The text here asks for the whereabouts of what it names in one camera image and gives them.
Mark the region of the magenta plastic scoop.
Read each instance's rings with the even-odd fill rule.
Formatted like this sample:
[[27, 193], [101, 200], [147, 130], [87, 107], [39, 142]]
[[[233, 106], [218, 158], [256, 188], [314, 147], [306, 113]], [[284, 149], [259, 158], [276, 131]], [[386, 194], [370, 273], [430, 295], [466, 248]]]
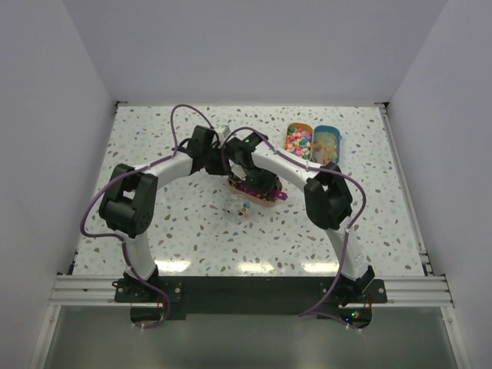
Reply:
[[288, 195], [280, 190], [273, 190], [268, 194], [261, 194], [253, 190], [248, 190], [241, 185], [231, 186], [231, 189], [256, 202], [263, 201], [267, 203], [275, 203], [277, 200], [286, 201], [288, 199]]

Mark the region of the pink tray of lollipops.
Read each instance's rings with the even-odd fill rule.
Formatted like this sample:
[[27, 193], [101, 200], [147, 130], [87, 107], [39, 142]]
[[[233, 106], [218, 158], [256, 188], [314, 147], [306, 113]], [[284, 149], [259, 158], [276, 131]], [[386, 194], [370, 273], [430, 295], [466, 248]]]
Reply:
[[263, 195], [246, 189], [243, 185], [243, 181], [236, 175], [231, 175], [228, 177], [228, 186], [234, 193], [239, 194], [244, 198], [247, 198], [249, 201], [264, 207], [273, 207], [278, 201], [276, 197], [271, 194]]

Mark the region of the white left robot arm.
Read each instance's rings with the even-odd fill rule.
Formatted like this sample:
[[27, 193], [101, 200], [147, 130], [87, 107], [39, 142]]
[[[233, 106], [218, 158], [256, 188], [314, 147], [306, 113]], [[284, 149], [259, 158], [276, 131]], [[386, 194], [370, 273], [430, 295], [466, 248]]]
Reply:
[[230, 133], [228, 126], [197, 126], [167, 157], [138, 168], [117, 165], [101, 189], [98, 215], [111, 229], [108, 236], [122, 242], [125, 275], [135, 280], [131, 290], [141, 301], [152, 301], [159, 292], [158, 267], [147, 235], [158, 191], [203, 169], [210, 175], [226, 175], [219, 149]]

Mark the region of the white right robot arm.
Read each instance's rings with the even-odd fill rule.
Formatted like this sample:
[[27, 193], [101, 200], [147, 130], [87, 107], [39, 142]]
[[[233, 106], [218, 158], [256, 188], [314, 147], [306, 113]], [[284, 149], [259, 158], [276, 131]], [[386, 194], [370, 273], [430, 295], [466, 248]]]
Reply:
[[316, 165], [274, 147], [266, 136], [252, 130], [244, 139], [229, 135], [222, 145], [226, 166], [234, 163], [244, 172], [241, 186], [269, 200], [281, 195], [281, 179], [303, 192], [308, 219], [325, 231], [339, 260], [334, 286], [353, 302], [370, 292], [374, 270], [357, 240], [351, 240], [356, 220], [367, 204], [367, 195], [336, 164]]

